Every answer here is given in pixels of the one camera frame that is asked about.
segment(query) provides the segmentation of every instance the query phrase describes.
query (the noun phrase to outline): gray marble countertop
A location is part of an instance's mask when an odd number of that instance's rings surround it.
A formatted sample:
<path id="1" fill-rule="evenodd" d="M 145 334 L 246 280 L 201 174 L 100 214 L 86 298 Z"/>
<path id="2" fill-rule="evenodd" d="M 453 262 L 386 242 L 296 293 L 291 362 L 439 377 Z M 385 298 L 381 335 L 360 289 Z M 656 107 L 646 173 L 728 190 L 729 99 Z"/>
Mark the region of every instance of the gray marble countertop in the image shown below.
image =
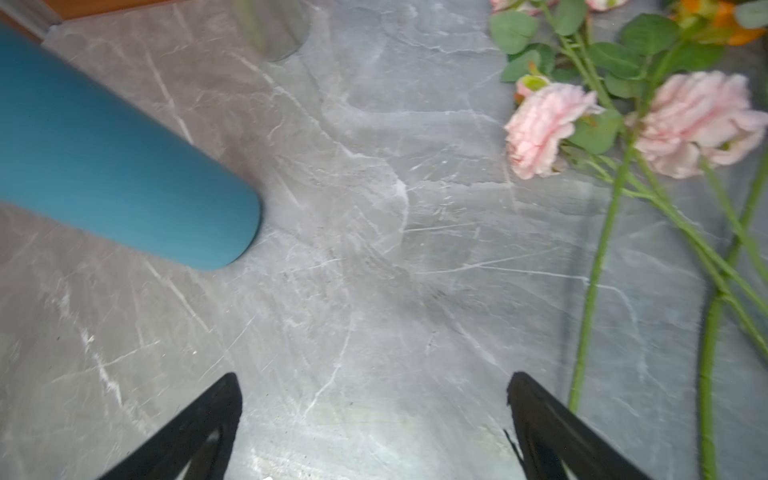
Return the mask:
<path id="1" fill-rule="evenodd" d="M 598 32 L 648 8 L 602 15 Z M 308 11 L 309 41 L 278 64 L 221 0 L 49 35 L 253 183 L 265 219 L 243 258 L 206 273 L 0 207 L 0 478 L 95 478 L 228 371 L 245 402 L 233 480 L 523 478 L 505 388 L 524 370 L 565 397 L 608 190 L 575 172 L 511 178 L 513 91 L 485 0 Z M 734 50 L 726 67 L 757 59 Z M 723 172 L 737 196 L 755 159 Z M 701 179 L 673 190 L 713 241 L 727 235 Z M 697 478 L 706 295 L 680 235 L 626 202 L 581 415 L 658 480 Z M 720 338 L 721 478 L 759 478 L 768 372 L 732 322 Z"/>

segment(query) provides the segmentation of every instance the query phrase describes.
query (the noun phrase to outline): wooden cabinet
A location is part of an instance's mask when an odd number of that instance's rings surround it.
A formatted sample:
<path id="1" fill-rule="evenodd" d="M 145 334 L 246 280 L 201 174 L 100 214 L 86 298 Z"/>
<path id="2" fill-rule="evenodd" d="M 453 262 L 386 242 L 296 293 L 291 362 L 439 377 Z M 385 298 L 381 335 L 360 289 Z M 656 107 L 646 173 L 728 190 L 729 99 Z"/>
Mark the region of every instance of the wooden cabinet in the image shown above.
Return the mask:
<path id="1" fill-rule="evenodd" d="M 143 7 L 167 0 L 46 0 L 51 9 L 64 20 Z"/>

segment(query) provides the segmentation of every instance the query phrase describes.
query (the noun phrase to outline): green stem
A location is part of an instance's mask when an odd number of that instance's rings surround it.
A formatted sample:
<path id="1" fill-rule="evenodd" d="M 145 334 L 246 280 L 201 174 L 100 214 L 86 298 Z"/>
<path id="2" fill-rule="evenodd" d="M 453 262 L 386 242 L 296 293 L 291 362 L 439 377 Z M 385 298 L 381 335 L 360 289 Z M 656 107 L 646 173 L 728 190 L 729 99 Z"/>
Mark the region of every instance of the green stem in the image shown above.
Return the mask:
<path id="1" fill-rule="evenodd" d="M 677 51 L 680 50 L 680 48 L 683 47 L 683 41 L 678 41 L 674 45 L 672 45 L 672 48 L 667 50 L 667 52 L 664 54 L 664 56 L 659 60 L 659 65 L 656 67 L 656 70 L 654 71 L 653 76 L 650 78 L 648 82 L 648 92 L 646 94 L 646 101 L 644 102 L 644 105 L 650 106 L 650 100 L 654 97 L 654 92 L 656 91 L 656 87 L 659 86 L 661 83 L 661 80 L 664 78 L 664 75 L 667 74 L 667 70 L 669 69 L 670 62 L 674 58 L 674 56 L 677 54 Z M 642 118 L 645 115 L 645 112 L 638 112 L 637 118 Z"/>
<path id="2" fill-rule="evenodd" d="M 594 66 L 592 60 L 587 56 L 587 45 L 584 43 L 584 39 L 581 37 L 579 32 L 576 32 L 574 38 L 576 39 L 576 44 L 579 46 L 581 52 L 584 55 L 584 63 L 586 64 L 589 73 L 592 75 L 594 83 L 597 85 L 597 89 L 595 91 L 598 93 L 600 103 L 606 108 L 615 110 L 616 107 L 614 106 L 614 102 L 611 100 L 611 96 L 608 94 L 605 86 L 603 86 L 603 82 L 600 80 L 600 75 L 598 75 L 597 68 Z"/>
<path id="3" fill-rule="evenodd" d="M 634 149 L 632 147 L 628 147 L 630 151 L 633 151 Z M 635 157 L 637 158 L 637 162 L 640 165 L 640 168 L 642 169 L 643 173 L 645 174 L 645 177 L 648 179 L 648 183 L 650 184 L 651 190 L 658 195 L 658 197 L 661 200 L 664 200 L 667 204 L 671 204 L 671 200 L 669 196 L 667 195 L 667 192 L 664 191 L 664 188 L 661 186 L 661 183 L 656 178 L 656 174 L 650 169 L 648 166 L 648 162 L 645 160 L 645 157 L 641 155 L 639 152 L 635 154 Z M 755 292 L 755 290 L 752 288 L 750 284 L 748 284 L 747 281 L 745 281 L 744 278 L 739 275 L 739 273 L 734 269 L 731 265 L 728 264 L 723 258 L 717 254 L 717 252 L 712 248 L 707 241 L 702 238 L 701 234 L 696 230 L 694 227 L 692 227 L 683 217 L 680 215 L 680 213 L 676 209 L 669 209 L 669 215 L 672 220 L 679 220 L 679 226 L 685 232 L 686 235 L 696 244 L 698 247 L 705 252 L 705 254 L 717 265 L 718 268 L 720 268 L 726 276 L 729 276 L 736 285 L 741 288 L 741 290 L 744 291 L 744 293 L 752 300 L 755 305 L 757 305 L 760 308 L 760 311 L 768 316 L 768 303 L 765 302 L 760 296 Z"/>
<path id="4" fill-rule="evenodd" d="M 757 200 L 768 177 L 768 152 L 763 155 L 757 176 L 752 183 L 750 194 L 747 196 L 740 225 L 748 229 L 754 217 Z M 744 239 L 735 236 L 728 252 L 727 262 L 735 265 Z M 713 401 L 712 401 L 712 372 L 714 371 L 715 351 L 717 349 L 717 330 L 720 326 L 720 315 L 723 312 L 723 301 L 716 296 L 707 309 L 704 317 L 701 350 L 699 353 L 699 462 L 701 475 L 704 480 L 717 480 L 717 457 L 714 442 Z"/>
<path id="5" fill-rule="evenodd" d="M 707 159 L 702 159 L 700 166 L 701 170 L 704 171 L 704 175 L 707 176 L 707 180 L 710 182 L 710 186 L 712 187 L 712 190 L 714 190 L 717 199 L 723 206 L 723 211 L 725 211 L 725 216 L 730 221 L 733 232 L 739 238 L 740 244 L 744 245 L 746 253 L 750 256 L 750 260 L 752 260 L 752 264 L 760 275 L 760 278 L 763 279 L 765 284 L 768 284 L 768 270 L 766 269 L 765 263 L 763 263 L 763 258 L 760 256 L 760 250 L 758 249 L 757 243 L 746 231 L 746 227 L 739 221 L 739 215 L 733 208 L 733 205 L 728 198 L 728 193 L 726 193 L 723 184 L 720 182 L 720 178 L 717 177 L 717 174 L 715 174 Z"/>
<path id="6" fill-rule="evenodd" d="M 614 183 L 614 178 L 611 176 L 611 174 L 609 174 L 607 172 L 607 170 L 605 170 L 596 161 L 588 161 L 587 165 L 592 167 L 595 170 L 595 172 L 597 172 L 595 174 L 595 177 L 597 177 L 598 180 L 602 180 L 606 184 L 611 184 L 611 185 Z M 629 181 L 631 178 L 634 178 L 634 175 L 632 173 L 629 173 L 627 175 L 627 181 Z M 624 195 L 626 195 L 629 198 L 641 198 L 641 199 L 644 199 L 644 200 L 653 200 L 654 199 L 654 195 L 651 192 L 648 192 L 648 191 L 640 192 L 640 191 L 637 191 L 637 190 L 630 190 L 628 188 L 624 188 L 624 189 L 622 189 L 621 193 L 623 193 Z"/>
<path id="7" fill-rule="evenodd" d="M 616 163 L 612 158 L 605 157 L 603 155 L 598 155 L 596 158 L 616 170 Z M 612 183 L 613 177 L 611 177 L 611 175 L 607 172 L 605 175 L 607 175 L 607 180 L 605 181 L 607 183 Z M 768 175 L 768 161 L 761 167 L 760 175 L 762 175 L 762 180 L 765 180 L 766 175 Z M 687 221 L 683 220 L 679 214 L 675 213 L 675 209 L 672 204 L 660 199 L 657 195 L 654 195 L 654 193 L 651 192 L 642 182 L 640 182 L 632 173 L 627 176 L 627 182 L 629 182 L 629 184 L 631 184 L 636 189 L 641 197 L 647 198 L 656 208 L 661 210 L 662 213 L 666 214 L 676 227 L 685 231 L 683 226 L 684 224 L 687 224 Z M 750 195 L 750 199 L 747 201 L 747 205 L 745 207 L 745 215 L 747 211 L 750 212 L 750 216 L 753 214 L 755 202 L 756 198 L 752 199 Z M 704 269 L 712 276 L 712 280 L 715 282 L 717 289 L 720 291 L 720 296 L 723 298 L 723 301 L 729 303 L 733 307 L 733 310 L 737 315 L 739 327 L 754 342 L 755 347 L 766 357 L 766 359 L 768 359 L 768 342 L 763 337 L 763 334 L 760 333 L 760 330 L 757 328 L 757 324 L 755 324 L 754 320 L 752 320 L 752 317 L 750 317 L 750 315 L 746 312 L 746 309 L 739 302 L 738 298 L 733 295 L 733 291 L 728 285 L 727 280 L 720 274 L 717 267 L 714 265 L 708 255 L 698 247 L 697 243 L 690 235 L 686 235 L 686 237 L 688 238 L 691 247 L 694 249 L 694 252 L 701 260 L 701 263 L 704 265 Z"/>
<path id="8" fill-rule="evenodd" d="M 592 36 L 592 15 L 587 13 L 584 18 L 584 36 L 587 37 L 587 45 L 594 43 L 594 37 Z"/>
<path id="9" fill-rule="evenodd" d="M 549 9 L 547 2 L 541 3 L 541 11 L 544 12 L 544 17 L 547 19 L 547 22 L 554 30 L 554 17 L 552 16 L 552 11 Z M 603 105 L 603 107 L 615 110 L 616 107 L 614 106 L 614 102 L 611 101 L 611 97 L 607 93 L 605 93 L 605 96 L 603 96 L 601 93 L 601 91 L 604 91 L 604 89 L 602 83 L 600 82 L 600 78 L 597 75 L 592 77 L 589 69 L 585 66 L 585 64 L 591 65 L 591 60 L 585 57 L 582 61 L 581 58 L 579 58 L 578 53 L 576 53 L 573 47 L 571 47 L 568 39 L 563 35 L 559 35 L 557 33 L 555 34 L 558 36 L 558 40 L 560 40 L 561 45 L 563 45 L 563 53 L 571 59 L 579 74 L 581 74 L 581 76 L 584 78 L 584 81 L 586 81 L 587 85 L 589 85 L 589 88 L 598 93 L 598 98 L 600 99 L 600 103 Z"/>
<path id="10" fill-rule="evenodd" d="M 598 285 L 600 284 L 600 275 L 603 271 L 603 263 L 608 248 L 608 240 L 611 238 L 616 221 L 616 215 L 621 203 L 621 193 L 624 189 L 624 181 L 629 173 L 629 166 L 632 161 L 632 150 L 630 148 L 624 152 L 624 160 L 616 173 L 613 190 L 611 191 L 611 204 L 608 206 L 608 212 L 603 223 L 603 230 L 598 243 L 598 251 L 594 256 L 592 273 L 589 277 L 589 287 L 587 288 L 587 298 L 584 301 L 584 314 L 581 318 L 581 331 L 579 332 L 578 353 L 576 355 L 576 366 L 574 368 L 574 377 L 571 381 L 571 393 L 568 396 L 568 408 L 572 412 L 578 411 L 579 401 L 581 400 L 581 390 L 584 388 L 584 374 L 587 369 L 587 355 L 589 353 L 589 343 L 592 336 L 592 316 L 598 297 Z"/>
<path id="11" fill-rule="evenodd" d="M 648 69 L 650 68 L 650 64 L 653 62 L 654 57 L 653 55 L 648 55 L 645 57 L 645 61 L 643 62 L 643 68 L 641 70 L 641 78 L 645 78 L 648 75 Z M 647 113 L 647 109 L 650 107 L 649 101 L 645 101 L 645 95 L 644 92 L 640 87 L 635 88 L 634 92 L 634 110 L 637 115 L 637 119 L 639 120 L 641 118 L 641 115 L 644 117 Z"/>

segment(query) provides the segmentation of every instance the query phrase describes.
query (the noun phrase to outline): teal cylinder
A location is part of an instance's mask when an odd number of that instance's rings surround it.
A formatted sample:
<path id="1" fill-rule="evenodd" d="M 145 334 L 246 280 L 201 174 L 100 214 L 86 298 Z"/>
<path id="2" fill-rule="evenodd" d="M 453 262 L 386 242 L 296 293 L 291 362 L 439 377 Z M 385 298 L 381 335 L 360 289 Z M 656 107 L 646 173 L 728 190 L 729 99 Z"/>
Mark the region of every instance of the teal cylinder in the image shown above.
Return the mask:
<path id="1" fill-rule="evenodd" d="M 237 175 L 2 24 L 0 200 L 202 270 L 261 217 Z"/>

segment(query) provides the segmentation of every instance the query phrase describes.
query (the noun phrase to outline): glass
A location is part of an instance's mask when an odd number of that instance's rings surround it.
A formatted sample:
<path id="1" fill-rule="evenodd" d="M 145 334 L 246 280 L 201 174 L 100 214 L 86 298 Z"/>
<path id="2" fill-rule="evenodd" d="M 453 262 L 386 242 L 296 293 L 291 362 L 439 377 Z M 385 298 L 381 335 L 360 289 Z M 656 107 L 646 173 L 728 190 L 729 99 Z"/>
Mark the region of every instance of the glass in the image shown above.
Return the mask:
<path id="1" fill-rule="evenodd" d="M 310 34 L 300 0 L 233 0 L 232 11 L 240 32 L 267 61 L 291 55 Z"/>

